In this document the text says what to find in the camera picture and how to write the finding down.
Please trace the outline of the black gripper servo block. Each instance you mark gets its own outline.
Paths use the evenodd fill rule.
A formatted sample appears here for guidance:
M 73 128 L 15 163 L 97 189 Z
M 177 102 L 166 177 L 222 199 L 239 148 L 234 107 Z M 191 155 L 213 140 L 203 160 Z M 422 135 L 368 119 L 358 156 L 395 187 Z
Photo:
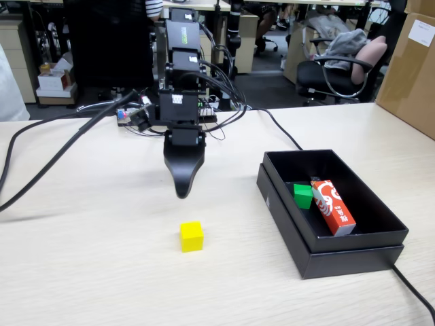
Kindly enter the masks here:
M 205 146 L 205 138 L 201 126 L 174 126 L 165 132 L 165 143 L 178 147 Z

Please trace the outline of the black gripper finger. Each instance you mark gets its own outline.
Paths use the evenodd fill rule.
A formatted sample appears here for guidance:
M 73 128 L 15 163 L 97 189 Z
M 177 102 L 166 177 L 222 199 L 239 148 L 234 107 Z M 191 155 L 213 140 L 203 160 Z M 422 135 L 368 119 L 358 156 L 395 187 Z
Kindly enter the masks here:
M 171 172 L 180 199 L 187 198 L 190 193 L 196 173 L 205 161 L 205 146 L 172 146 L 166 144 L 164 138 L 164 163 Z

